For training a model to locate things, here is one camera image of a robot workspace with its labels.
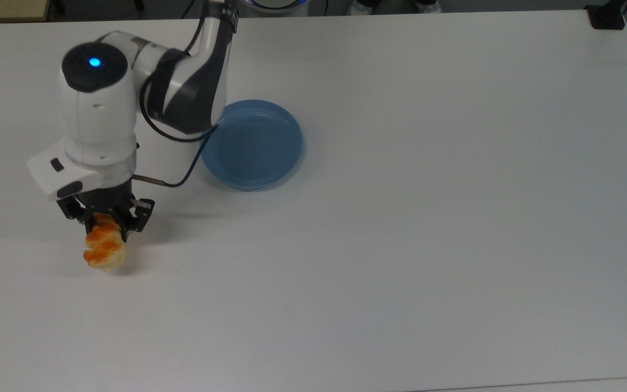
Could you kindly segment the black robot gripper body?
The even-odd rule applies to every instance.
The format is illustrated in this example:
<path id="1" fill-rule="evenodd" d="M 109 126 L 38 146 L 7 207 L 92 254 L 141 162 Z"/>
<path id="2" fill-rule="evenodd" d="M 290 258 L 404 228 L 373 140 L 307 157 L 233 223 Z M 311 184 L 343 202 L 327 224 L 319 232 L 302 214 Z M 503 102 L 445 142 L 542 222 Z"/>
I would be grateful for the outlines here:
<path id="1" fill-rule="evenodd" d="M 100 214 L 108 216 L 116 224 L 117 211 L 130 211 L 135 216 L 134 232 L 144 230 L 155 207 L 152 199 L 136 199 L 132 193 L 132 182 L 126 181 L 113 188 L 94 189 L 84 193 L 72 195 L 65 194 L 65 198 L 57 201 L 65 218 L 77 220 L 84 211 L 92 211 L 95 216 Z M 95 217 L 95 226 L 100 222 Z"/>

